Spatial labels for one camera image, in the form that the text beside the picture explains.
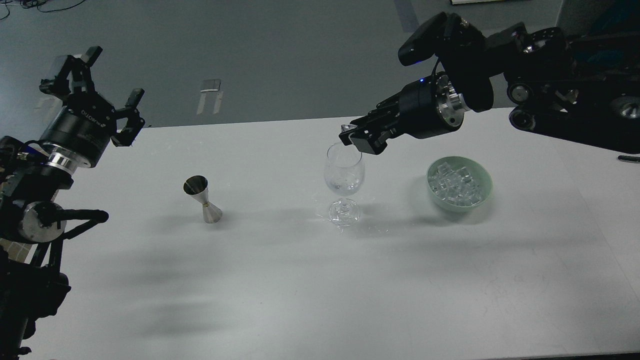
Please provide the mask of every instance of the bowl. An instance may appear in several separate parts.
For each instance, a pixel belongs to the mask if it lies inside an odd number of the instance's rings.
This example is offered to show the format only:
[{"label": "bowl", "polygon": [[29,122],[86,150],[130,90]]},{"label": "bowl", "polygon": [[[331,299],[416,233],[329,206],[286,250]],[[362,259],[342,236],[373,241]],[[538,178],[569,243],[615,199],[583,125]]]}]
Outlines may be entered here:
[{"label": "bowl", "polygon": [[[461,167],[467,167],[468,171],[471,173],[471,176],[474,179],[474,182],[478,185],[479,195],[482,200],[469,206],[461,206],[451,204],[450,202],[442,200],[441,198],[436,196],[435,190],[429,185],[429,177],[434,176],[436,172],[438,172],[438,166],[445,162],[448,163],[454,170]],[[489,175],[486,169],[475,161],[468,158],[463,158],[462,156],[448,156],[446,158],[434,161],[427,170],[425,180],[431,199],[441,208],[457,213],[471,211],[484,204],[491,196],[493,190],[493,181],[491,180],[491,175]]]}]

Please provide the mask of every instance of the metal jigger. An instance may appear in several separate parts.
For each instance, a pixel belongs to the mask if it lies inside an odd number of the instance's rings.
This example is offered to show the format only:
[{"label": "metal jigger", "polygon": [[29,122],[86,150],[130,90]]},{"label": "metal jigger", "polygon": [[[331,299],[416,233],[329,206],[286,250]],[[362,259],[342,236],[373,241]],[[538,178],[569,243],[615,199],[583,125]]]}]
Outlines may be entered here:
[{"label": "metal jigger", "polygon": [[209,187],[207,184],[207,179],[204,176],[191,176],[184,182],[183,189],[187,195],[190,195],[202,204],[204,222],[213,224],[220,221],[222,210],[209,202]]}]

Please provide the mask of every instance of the table surface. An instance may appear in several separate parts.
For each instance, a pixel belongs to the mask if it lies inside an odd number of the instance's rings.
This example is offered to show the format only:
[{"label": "table surface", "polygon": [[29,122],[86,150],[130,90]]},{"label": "table surface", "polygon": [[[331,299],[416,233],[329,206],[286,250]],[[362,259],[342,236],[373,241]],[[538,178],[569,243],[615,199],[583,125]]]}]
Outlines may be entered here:
[{"label": "table surface", "polygon": [[[324,155],[342,119],[144,129],[79,169],[64,208],[109,221],[65,243],[72,291],[23,342],[40,359],[482,359],[640,349],[640,167],[467,114],[365,154],[354,226]],[[424,174],[465,156],[494,193],[447,213]],[[217,224],[182,191],[209,180]]]}]

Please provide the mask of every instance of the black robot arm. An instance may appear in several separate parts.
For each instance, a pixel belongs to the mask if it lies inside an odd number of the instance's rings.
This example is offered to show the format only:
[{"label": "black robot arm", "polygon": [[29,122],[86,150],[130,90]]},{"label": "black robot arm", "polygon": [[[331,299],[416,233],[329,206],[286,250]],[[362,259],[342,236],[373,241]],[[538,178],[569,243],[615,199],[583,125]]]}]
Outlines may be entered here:
[{"label": "black robot arm", "polygon": [[[406,85],[339,137],[344,145],[379,154],[387,140],[416,138],[460,128],[464,113],[493,106],[490,77],[504,74],[509,115],[519,130],[605,149],[640,153],[640,33],[568,40],[559,28],[528,33],[518,23],[485,37],[455,13],[425,22],[399,49],[405,65],[433,55],[445,72]],[[614,65],[586,61],[601,51],[624,54]]]},{"label": "black robot arm", "polygon": [[[29,352],[20,347],[22,339],[33,335],[36,319],[55,315],[69,292],[67,277],[60,272],[64,240],[109,217],[101,210],[63,209],[53,202],[57,191],[72,186],[78,167],[96,166],[109,140],[116,146],[130,146],[145,123],[137,109],[144,90],[134,89],[120,109],[95,91],[90,67],[101,52],[95,46],[79,58],[56,58],[40,90],[61,99],[63,106],[38,141],[0,139],[0,238],[37,244],[30,263],[10,259],[0,248],[2,360]],[[120,131],[118,119],[127,119]],[[46,154],[32,148],[33,144]],[[85,222],[65,231],[69,220]],[[42,266],[47,251],[49,261]]]}]

